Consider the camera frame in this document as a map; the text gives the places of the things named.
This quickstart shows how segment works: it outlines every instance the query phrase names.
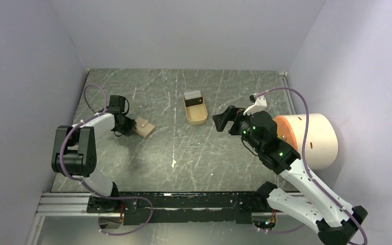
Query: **gray marble surface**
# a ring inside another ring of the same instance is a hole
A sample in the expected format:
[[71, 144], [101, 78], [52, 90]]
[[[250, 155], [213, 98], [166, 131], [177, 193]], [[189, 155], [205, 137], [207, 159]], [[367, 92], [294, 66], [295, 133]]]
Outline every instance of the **gray marble surface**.
[[[147, 138], [134, 134], [115, 137], [112, 132], [96, 142], [97, 168], [112, 179], [120, 191], [229, 191], [256, 190], [266, 181], [285, 191], [296, 191], [246, 150], [238, 136], [217, 132], [211, 119], [229, 105], [248, 107], [249, 96], [283, 86], [273, 71], [92, 69], [86, 84], [96, 83], [109, 96], [125, 96], [130, 118], [143, 117], [156, 126]], [[208, 110], [202, 125], [186, 120], [183, 93], [200, 90]], [[93, 108], [104, 104], [95, 88], [87, 90]], [[291, 114], [285, 91], [266, 96], [273, 117]], [[83, 99], [74, 122], [92, 112]], [[78, 183], [57, 175], [52, 191], [86, 191]]]

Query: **white bracket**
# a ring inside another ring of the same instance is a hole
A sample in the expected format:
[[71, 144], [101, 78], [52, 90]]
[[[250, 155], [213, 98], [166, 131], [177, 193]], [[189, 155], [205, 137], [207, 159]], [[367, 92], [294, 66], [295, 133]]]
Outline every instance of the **white bracket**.
[[[300, 193], [309, 199], [330, 227], [342, 226], [341, 222], [347, 221], [349, 217], [342, 209], [338, 208], [337, 205], [315, 185], [315, 183], [313, 183], [304, 169], [303, 160], [295, 160], [290, 167], [291, 170], [285, 170], [279, 175], [295, 186]], [[350, 203], [334, 193], [312, 170], [310, 170], [310, 173], [312, 174], [313, 179], [317, 180], [324, 189], [343, 205], [345, 210], [353, 213], [352, 205]]]
[[261, 96], [256, 98], [255, 104], [249, 106], [245, 111], [244, 115], [252, 115], [253, 113], [263, 111], [266, 108], [266, 99], [265, 96]]
[[115, 118], [113, 114], [105, 113], [80, 126], [80, 128], [83, 127], [94, 127], [95, 141], [97, 142], [101, 136], [115, 127]]
[[112, 193], [113, 189], [113, 182], [107, 178], [98, 168], [94, 169], [94, 172], [92, 172], [89, 177], [85, 178], [83, 176], [73, 176], [78, 179], [83, 179], [83, 181], [91, 187], [93, 190], [95, 190], [97, 193], [105, 196], [110, 196]]
[[295, 198], [280, 188], [270, 192], [266, 200], [271, 208], [282, 211], [304, 223], [316, 233], [319, 232], [316, 221], [320, 221], [324, 217], [312, 204]]

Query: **orange cylinder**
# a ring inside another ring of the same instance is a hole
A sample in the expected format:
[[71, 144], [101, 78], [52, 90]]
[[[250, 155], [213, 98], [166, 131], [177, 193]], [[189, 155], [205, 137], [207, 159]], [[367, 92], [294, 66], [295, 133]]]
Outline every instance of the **orange cylinder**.
[[[276, 116], [277, 135], [302, 154], [306, 115]], [[309, 115], [309, 131], [306, 139], [306, 162], [310, 169], [330, 166], [337, 157], [337, 137], [333, 127], [321, 114]]]

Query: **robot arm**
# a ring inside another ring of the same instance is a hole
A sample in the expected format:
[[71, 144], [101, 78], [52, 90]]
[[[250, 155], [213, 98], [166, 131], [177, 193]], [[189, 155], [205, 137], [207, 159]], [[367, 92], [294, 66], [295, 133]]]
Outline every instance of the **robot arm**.
[[[271, 208], [291, 215], [317, 232], [324, 244], [347, 244], [358, 227], [345, 211], [353, 214], [360, 224], [367, 216], [367, 211], [361, 206], [353, 207], [340, 198], [312, 171], [311, 178], [300, 154], [277, 137], [276, 122], [267, 112], [262, 111], [266, 107], [265, 98], [251, 96], [251, 101], [254, 105], [247, 109], [229, 106], [224, 113], [214, 115], [217, 131], [223, 131], [226, 123], [233, 121], [229, 134], [241, 136], [241, 139], [257, 153], [262, 164], [295, 186], [311, 204], [288, 195], [270, 182], [262, 185], [257, 193], [266, 199]], [[339, 208], [313, 180], [317, 180], [336, 198], [342, 208]]]
[[[118, 132], [121, 135], [130, 136], [133, 132], [149, 134], [154, 126], [138, 125], [136, 120], [126, 117], [126, 98], [119, 95], [111, 95], [106, 113], [80, 126], [71, 136], [64, 150], [64, 164], [67, 171], [75, 178], [83, 179], [92, 189], [99, 194], [116, 197], [118, 189], [114, 182], [108, 179], [103, 173], [96, 169], [96, 148], [95, 142], [106, 132]], [[60, 126], [56, 130], [55, 143], [52, 156], [52, 169], [56, 173], [63, 173], [59, 154], [62, 142], [68, 132], [75, 127]]]

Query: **gray wall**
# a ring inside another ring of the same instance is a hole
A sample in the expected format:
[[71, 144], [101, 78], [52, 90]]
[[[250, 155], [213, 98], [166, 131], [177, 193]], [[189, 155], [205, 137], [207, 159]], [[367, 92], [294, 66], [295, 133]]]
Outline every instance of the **gray wall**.
[[85, 68], [48, 1], [0, 0], [0, 244], [24, 244]]
[[324, 0], [52, 0], [87, 67], [290, 68]]
[[367, 208], [369, 244], [392, 244], [392, 1], [327, 0], [288, 81], [337, 133], [339, 155], [321, 177]]

